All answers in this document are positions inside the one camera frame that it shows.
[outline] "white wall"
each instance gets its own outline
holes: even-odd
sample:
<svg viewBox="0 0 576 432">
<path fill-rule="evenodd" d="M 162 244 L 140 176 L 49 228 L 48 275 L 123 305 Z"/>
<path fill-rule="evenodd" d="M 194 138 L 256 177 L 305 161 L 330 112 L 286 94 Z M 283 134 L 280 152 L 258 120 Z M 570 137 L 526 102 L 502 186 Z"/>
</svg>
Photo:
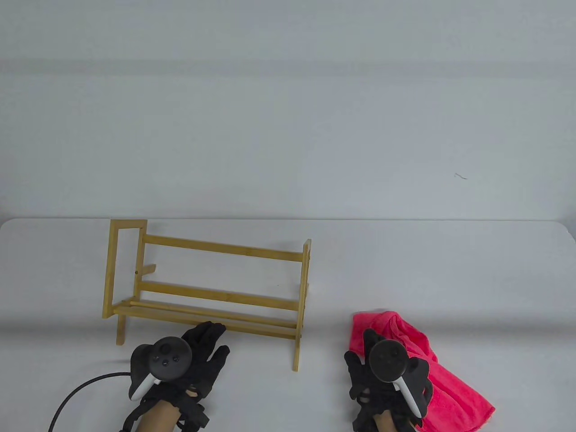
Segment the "white wall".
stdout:
<svg viewBox="0 0 576 432">
<path fill-rule="evenodd" d="M 575 40 L 572 0 L 0 0 L 0 214 L 570 218 Z"/>
</svg>

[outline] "black cable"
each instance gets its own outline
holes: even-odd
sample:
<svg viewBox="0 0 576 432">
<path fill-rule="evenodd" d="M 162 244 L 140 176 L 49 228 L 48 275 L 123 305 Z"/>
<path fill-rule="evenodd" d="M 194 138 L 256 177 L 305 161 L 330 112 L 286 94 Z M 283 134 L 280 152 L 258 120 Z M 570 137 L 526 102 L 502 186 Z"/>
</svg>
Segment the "black cable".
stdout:
<svg viewBox="0 0 576 432">
<path fill-rule="evenodd" d="M 56 420 L 58 420 L 58 416 L 60 415 L 60 412 L 62 411 L 62 408 L 64 408 L 64 405 L 66 405 L 66 403 L 70 400 L 70 398 L 72 396 L 74 396 L 76 393 L 78 393 L 80 390 L 82 390 L 84 387 L 86 387 L 87 385 L 92 384 L 93 382 L 96 381 L 100 381 L 103 380 L 105 378 L 112 378 L 112 377 L 124 377 L 130 376 L 130 372 L 113 372 L 113 373 L 107 373 L 106 375 L 100 375 L 99 377 L 96 378 L 92 378 L 91 380 L 85 382 L 84 384 L 79 385 L 78 387 L 76 387 L 74 390 L 72 390 L 72 393 L 70 393 L 68 396 L 66 396 L 66 399 L 64 399 L 64 401 L 62 401 L 62 403 L 60 404 L 60 406 L 58 407 L 58 409 L 56 410 L 56 414 L 54 414 L 54 418 L 52 418 L 52 423 L 50 423 L 50 427 L 48 428 L 48 432 L 53 432 L 54 430 L 54 425 L 56 424 Z"/>
</svg>

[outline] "black glove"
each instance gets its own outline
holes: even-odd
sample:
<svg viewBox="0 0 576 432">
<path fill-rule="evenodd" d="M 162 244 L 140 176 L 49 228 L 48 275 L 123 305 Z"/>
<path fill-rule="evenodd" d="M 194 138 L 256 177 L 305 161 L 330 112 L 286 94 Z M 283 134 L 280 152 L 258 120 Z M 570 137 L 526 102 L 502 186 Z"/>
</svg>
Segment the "black glove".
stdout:
<svg viewBox="0 0 576 432">
<path fill-rule="evenodd" d="M 225 331 L 223 324 L 207 321 L 184 333 L 182 339 L 192 350 L 190 367 L 176 380 L 153 385 L 142 398 L 141 406 L 153 406 L 159 400 L 165 400 L 180 410 L 182 416 L 177 425 L 183 432 L 196 432 L 205 427 L 209 419 L 198 401 L 210 393 L 230 353 L 230 348 L 222 345 L 209 360 L 218 338 Z M 197 396 L 189 396 L 186 391 L 195 392 Z"/>
<path fill-rule="evenodd" d="M 214 381 L 226 363 L 226 357 L 230 354 L 230 348 L 227 345 L 222 345 L 208 360 L 214 351 L 218 338 L 225 331 L 226 327 L 223 324 L 207 321 L 184 333 L 182 339 L 192 349 L 192 363 L 184 375 L 171 381 L 170 384 L 181 390 L 191 390 L 197 393 L 197 400 L 208 396 Z"/>
<path fill-rule="evenodd" d="M 344 354 L 344 360 L 348 365 L 348 372 L 352 381 L 350 397 L 355 399 L 361 407 L 360 413 L 352 423 L 354 432 L 376 431 L 373 417 L 387 410 L 390 410 L 392 414 L 396 430 L 399 432 L 413 431 L 411 423 L 421 426 L 422 419 L 417 418 L 412 413 L 408 403 L 402 394 L 395 390 L 394 385 L 390 382 L 380 381 L 370 367 L 370 351 L 377 342 L 385 338 L 372 329 L 367 329 L 363 338 L 364 364 L 354 352 L 348 351 Z M 410 359 L 408 368 L 415 367 L 417 363 L 418 359 Z M 429 396 L 431 398 L 432 384 L 428 381 L 426 385 L 430 389 Z"/>
</svg>

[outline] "red towel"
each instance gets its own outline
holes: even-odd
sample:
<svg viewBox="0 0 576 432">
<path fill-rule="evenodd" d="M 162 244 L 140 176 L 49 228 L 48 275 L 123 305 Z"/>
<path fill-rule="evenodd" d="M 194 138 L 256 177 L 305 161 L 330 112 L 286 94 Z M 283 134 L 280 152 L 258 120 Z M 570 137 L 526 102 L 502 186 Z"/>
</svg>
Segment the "red towel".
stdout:
<svg viewBox="0 0 576 432">
<path fill-rule="evenodd" d="M 404 321 L 396 312 L 357 313 L 350 338 L 350 350 L 364 356 L 363 333 L 373 328 L 387 339 L 404 344 L 410 357 L 418 357 L 430 364 L 430 381 L 434 395 L 423 432 L 474 432 L 490 419 L 495 408 L 470 386 L 448 372 L 432 351 L 426 335 Z"/>
</svg>

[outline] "wooden rack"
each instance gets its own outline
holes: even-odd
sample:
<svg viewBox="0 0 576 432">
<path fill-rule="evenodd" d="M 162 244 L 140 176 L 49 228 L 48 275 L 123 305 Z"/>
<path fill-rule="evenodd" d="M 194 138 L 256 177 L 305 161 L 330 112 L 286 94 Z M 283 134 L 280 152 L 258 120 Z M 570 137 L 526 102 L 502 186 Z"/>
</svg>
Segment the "wooden rack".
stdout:
<svg viewBox="0 0 576 432">
<path fill-rule="evenodd" d="M 240 331 L 256 335 L 294 340 L 293 370 L 295 372 L 298 371 L 298 362 L 300 360 L 300 338 L 302 337 L 302 329 L 304 327 L 304 310 L 306 307 L 306 295 L 308 293 L 308 267 L 310 263 L 310 248 L 312 246 L 312 241 L 310 239 L 306 240 L 304 243 L 302 252 L 275 251 L 272 249 L 250 248 L 246 246 L 185 240 L 183 238 L 152 236 L 151 234 L 146 233 L 147 222 L 146 219 L 112 219 L 110 221 L 110 237 L 108 240 L 108 260 L 106 263 L 106 281 L 104 285 L 104 307 L 102 310 L 102 318 L 110 318 L 112 315 L 118 315 L 118 330 L 116 333 L 117 345 L 124 344 L 127 316 L 191 325 L 197 325 L 203 321 L 211 320 L 226 325 L 227 329 L 231 331 Z M 136 254 L 136 270 L 134 272 L 134 293 L 132 297 L 112 304 L 114 274 L 116 270 L 116 254 L 118 251 L 118 231 L 120 229 L 136 228 L 139 229 L 139 236 L 138 250 Z M 300 294 L 298 300 L 284 300 L 259 295 L 143 281 L 143 276 L 156 271 L 156 264 L 144 265 L 144 251 L 146 244 L 302 263 L 302 270 L 300 273 Z M 244 305 L 264 306 L 267 308 L 293 310 L 297 312 L 297 318 L 296 321 L 288 321 L 223 310 L 141 300 L 140 293 L 143 291 L 226 301 Z"/>
</svg>

